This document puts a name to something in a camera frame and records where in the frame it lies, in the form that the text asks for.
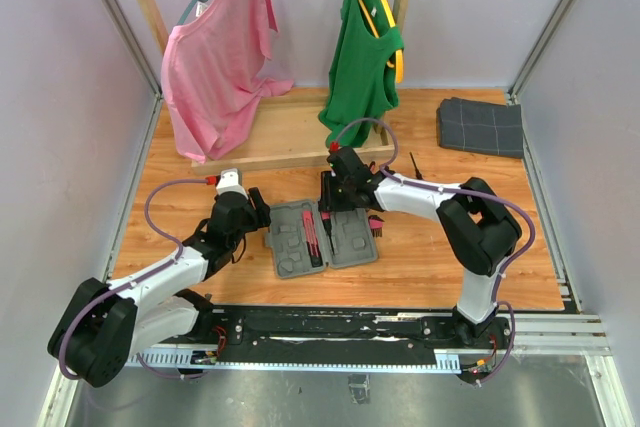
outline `wire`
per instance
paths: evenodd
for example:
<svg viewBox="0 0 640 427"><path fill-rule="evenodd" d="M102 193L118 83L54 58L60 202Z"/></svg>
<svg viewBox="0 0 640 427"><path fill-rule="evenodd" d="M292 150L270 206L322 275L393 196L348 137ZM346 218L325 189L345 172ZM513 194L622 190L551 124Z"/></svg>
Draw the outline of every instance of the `wire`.
<svg viewBox="0 0 640 427"><path fill-rule="evenodd" d="M404 185L408 185L410 187L417 187L419 189L424 189L424 190L429 190L431 192L439 192L439 193L445 193L445 194L460 194L460 195L466 195L469 197L477 197L480 199L485 199L485 200L491 200L493 202L497 202L499 204L502 204L506 207L509 207L510 209L516 211L523 219L524 221L527 223L527 226L529 227L529 238L527 239L527 241L525 242L525 244L520 247L520 249L518 249L516 252L514 252L509 258L507 258L507 260L505 260L502 265L500 266L499 270L498 270L498 275L496 277L496 282L493 285L493 290L491 291L491 301L496 304L496 307L500 306L500 305L504 305L509 309L509 316L511 318L511 337L509 339L509 345L507 346L507 350L505 351L504 356L502 357L500 363L496 366L495 369L493 369L493 371L487 375L483 380L478 380L478 382L480 382L480 384L484 384L485 382L487 382L487 380L492 379L495 374L497 374L502 367L504 366L504 364L506 363L507 359L509 358L509 355L511 354L511 351L513 350L513 341L515 338L515 332L516 332L516 319L515 319L515 314L513 312L513 307L511 306L511 304L509 302L506 301L500 301L500 302L496 302L497 296L498 296L498 289L500 288L500 283L502 282L502 279L505 277L504 273L507 270L507 268L516 260L518 259L520 256L522 256L527 250L529 250L531 248L531 246L533 245L533 242L536 239L536 226L533 223L533 220L531 219L531 217L529 216L529 214L527 214L522 208L520 208L518 205L514 204L513 202L503 199L501 197L498 197L496 195L492 195L492 194L487 194L484 192L476 192L474 190L469 190L469 189L456 189L456 188L452 188L452 187L445 187L443 185L431 185L428 183L423 183L423 182L415 182L415 181L411 181L411 180L402 180L398 177L396 177L395 175L389 173L387 171L387 167L389 167L389 165L396 160L396 158L398 157L398 151L399 151L399 145L398 145L398 137L396 137L395 133L393 132L393 130L391 129L391 127L386 124L385 122L383 122L380 119L375 119L373 117L363 117L361 119L356 119L352 122L349 122L343 129L342 131L338 134L338 136L335 139L335 142L339 143L340 142L340 138L354 125L358 125L361 124L362 122L373 122L374 124L378 124L381 127L383 127L388 133L389 136L391 137L391 140L393 141L393 154L391 155L391 158L386 161L383 162L382 164L380 164L379 167L379 171L382 172L382 174L387 177L390 180L393 180L394 182L397 182L399 184L404 184Z"/></svg>
<svg viewBox="0 0 640 427"><path fill-rule="evenodd" d="M171 180L169 182L165 182L164 184L159 185L158 187L156 187L155 189L153 189L151 191L151 193L147 197L147 201L144 204L144 218L146 219L147 223L149 224L149 227L151 227L151 229L154 232L156 232L157 234L161 235L165 239L168 239L168 240L174 242L178 246L178 250L176 252L176 255L173 258L171 258L171 259L167 260L166 262L162 263L158 267L156 267L154 269L151 269L149 272L146 272L145 274L140 275L139 277L137 277L136 279L132 280L131 282L127 282L125 284L122 284L122 285L120 285L119 287L117 287L117 288L115 288L113 290L108 290L104 294L99 295L98 297L93 299L91 302L89 302L78 313L78 315L76 315L76 317L69 324L69 328L65 332L64 336L62 337L62 342L60 344L60 351L58 353L58 366L60 367L60 372L67 379L70 379L70 380L79 380L80 379L79 375L77 375L77 374L75 374L75 373L73 373L73 372L71 372L69 370L69 368L67 367L67 363L66 363L66 356L67 356L67 349L69 347L69 341L71 340L71 336L73 335L75 330L78 328L78 325L80 324L80 322L82 322L82 320L87 315L89 315L91 313L91 311L96 306L100 305L105 300L113 297L114 295L119 294L120 292L122 292L124 290L127 290L129 288L133 288L133 286L135 284L139 284L140 282L142 282L144 280L147 280L148 278L150 278L150 277L162 272L164 269L166 269L170 265L174 265L178 261L178 259L182 256L182 252L184 251L184 246L182 245L182 242L180 242L180 240L177 239L176 237L174 237L174 236L164 232L160 228L158 228L158 226L156 226L156 224L154 224L153 221L151 220L151 216L149 215L149 206L151 205L151 200L153 199L153 197L158 192L160 192L162 189L164 189L165 187L169 187L171 185L176 185L176 184L206 184L206 183L207 183L207 181L204 180L204 179L178 179L178 180Z"/></svg>
<svg viewBox="0 0 640 427"><path fill-rule="evenodd" d="M231 263L237 264L238 262L240 262L246 250L247 250L247 235L245 234L242 236L242 252L240 252L240 257L236 259L233 257L233 255L231 255Z"/></svg>
<svg viewBox="0 0 640 427"><path fill-rule="evenodd" d="M483 359L480 359L476 362L474 362L473 364L464 364L461 365L460 367L462 368L462 370L474 370L477 369L478 367L482 366L482 365L488 365L488 362L493 360L493 365L495 366L495 359L496 359L496 355L498 353L498 341L496 339L496 336L493 334L489 335L489 341L491 342L491 345L493 345L493 350L491 351L491 353L489 355L487 355L486 357L484 357Z"/></svg>
<svg viewBox="0 0 640 427"><path fill-rule="evenodd" d="M513 307L506 300L499 301L498 302L498 306L500 306L500 305L504 305L509 310L509 320L511 321L511 337L509 337L509 343L507 344L507 350L505 351L504 355L502 356L502 359L500 359L500 362L498 363L498 365L496 365L493 368L493 370L489 373L489 375L487 375L485 378L483 378L482 380L481 379L476 380L476 382L480 386L484 385L487 381L491 380L493 377L495 377L498 374L498 372L500 372L500 370L502 370L502 368L507 363L507 360L509 359L509 356L511 355L511 351L513 350L514 340L516 338L516 314L513 311Z"/></svg>
<svg viewBox="0 0 640 427"><path fill-rule="evenodd" d="M220 354L222 353L222 351L224 350L224 348L227 346L227 331L224 330L222 327L220 327L219 325L216 325L214 327L215 331L218 334L218 349L216 351L216 354L218 357L220 357Z"/></svg>

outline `folded gray cloth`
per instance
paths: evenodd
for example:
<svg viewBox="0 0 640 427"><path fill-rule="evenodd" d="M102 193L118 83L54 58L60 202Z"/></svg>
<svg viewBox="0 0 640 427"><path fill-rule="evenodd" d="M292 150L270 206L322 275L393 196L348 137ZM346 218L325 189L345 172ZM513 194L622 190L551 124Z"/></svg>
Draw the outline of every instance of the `folded gray cloth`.
<svg viewBox="0 0 640 427"><path fill-rule="evenodd" d="M454 97L442 101L436 123L440 147L516 159L524 157L519 105Z"/></svg>

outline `wooden shelf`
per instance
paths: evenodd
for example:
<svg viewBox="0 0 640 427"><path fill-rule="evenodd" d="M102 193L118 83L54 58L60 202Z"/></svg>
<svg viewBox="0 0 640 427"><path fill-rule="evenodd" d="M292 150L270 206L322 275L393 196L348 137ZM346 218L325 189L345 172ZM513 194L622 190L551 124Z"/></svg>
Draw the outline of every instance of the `wooden shelf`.
<svg viewBox="0 0 640 427"><path fill-rule="evenodd" d="M193 162L193 172L214 175L232 167L247 172L326 166L329 130L318 120L326 99L326 91L309 93L308 89L262 99L247 141L219 160ZM366 144L356 150L364 162L388 160L393 145L386 132L378 134L372 129Z"/></svg>

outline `wooden clothes rack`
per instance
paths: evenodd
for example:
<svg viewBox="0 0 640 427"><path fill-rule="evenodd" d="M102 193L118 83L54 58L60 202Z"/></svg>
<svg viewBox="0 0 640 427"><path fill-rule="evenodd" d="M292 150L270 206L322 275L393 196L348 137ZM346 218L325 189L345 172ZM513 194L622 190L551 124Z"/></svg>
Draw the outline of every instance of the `wooden clothes rack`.
<svg viewBox="0 0 640 427"><path fill-rule="evenodd" d="M155 0L137 0L160 51L164 53L169 32ZM409 0L394 0L393 16L402 30ZM257 110L249 139L218 160L192 163L197 175L217 174L222 169L278 169L326 164L325 139L328 130L317 119L326 96L292 93L263 99ZM387 159L393 151L386 132L372 129L363 147L356 149L364 162Z"/></svg>

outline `gray tool case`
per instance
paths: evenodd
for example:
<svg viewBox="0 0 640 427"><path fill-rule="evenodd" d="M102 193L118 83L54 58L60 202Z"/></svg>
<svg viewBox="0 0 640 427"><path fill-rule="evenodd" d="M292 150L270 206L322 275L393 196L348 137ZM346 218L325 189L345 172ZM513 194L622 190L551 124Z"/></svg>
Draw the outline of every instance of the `gray tool case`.
<svg viewBox="0 0 640 427"><path fill-rule="evenodd" d="M311 256L307 248L302 221L302 213L305 210L310 210L313 214L322 256L322 265L318 267L311 265ZM265 242L267 247L273 250L273 263L278 277L289 279L322 272L327 265L334 269L342 269L378 259L378 250L364 209L332 213L331 221L335 255L331 252L317 202L298 200L271 206L271 227L265 234Z"/></svg>

